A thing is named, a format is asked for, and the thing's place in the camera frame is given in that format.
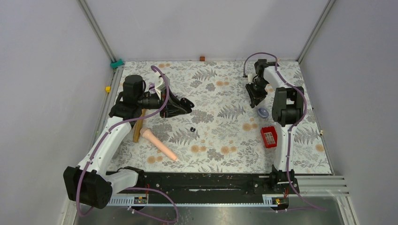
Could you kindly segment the black earbud charging case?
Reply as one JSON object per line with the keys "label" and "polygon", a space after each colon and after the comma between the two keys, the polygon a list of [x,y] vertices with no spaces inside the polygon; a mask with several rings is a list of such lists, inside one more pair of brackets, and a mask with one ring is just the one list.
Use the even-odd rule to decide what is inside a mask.
{"label": "black earbud charging case", "polygon": [[185,97],[180,99],[180,103],[186,108],[192,109],[195,107],[194,103]]}

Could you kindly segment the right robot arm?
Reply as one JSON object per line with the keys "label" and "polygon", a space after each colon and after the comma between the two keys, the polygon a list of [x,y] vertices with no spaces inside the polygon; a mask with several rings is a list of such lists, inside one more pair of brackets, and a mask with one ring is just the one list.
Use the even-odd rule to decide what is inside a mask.
{"label": "right robot arm", "polygon": [[260,59],[255,62],[254,68],[255,76],[248,77],[248,84],[245,85],[251,108],[266,98],[268,84],[275,91],[271,115],[276,123],[276,157],[270,173],[269,187],[273,192],[281,193],[294,179],[291,166],[293,137],[306,112],[304,89],[288,84],[280,75],[277,62]]}

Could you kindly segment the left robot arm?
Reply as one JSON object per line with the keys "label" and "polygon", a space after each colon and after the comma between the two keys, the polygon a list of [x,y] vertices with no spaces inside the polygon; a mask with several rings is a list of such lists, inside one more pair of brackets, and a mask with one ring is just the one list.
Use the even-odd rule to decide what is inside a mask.
{"label": "left robot arm", "polygon": [[71,201],[102,209],[111,196],[127,188],[139,193],[145,188],[145,179],[132,167],[122,168],[107,175],[107,168],[125,136],[136,121],[143,119],[142,110],[155,110],[162,118],[171,118],[192,112],[194,103],[187,98],[178,99],[168,87],[169,79],[159,75],[155,93],[146,91],[140,75],[129,75],[122,84],[112,106],[101,136],[80,163],[68,166],[63,179]]}

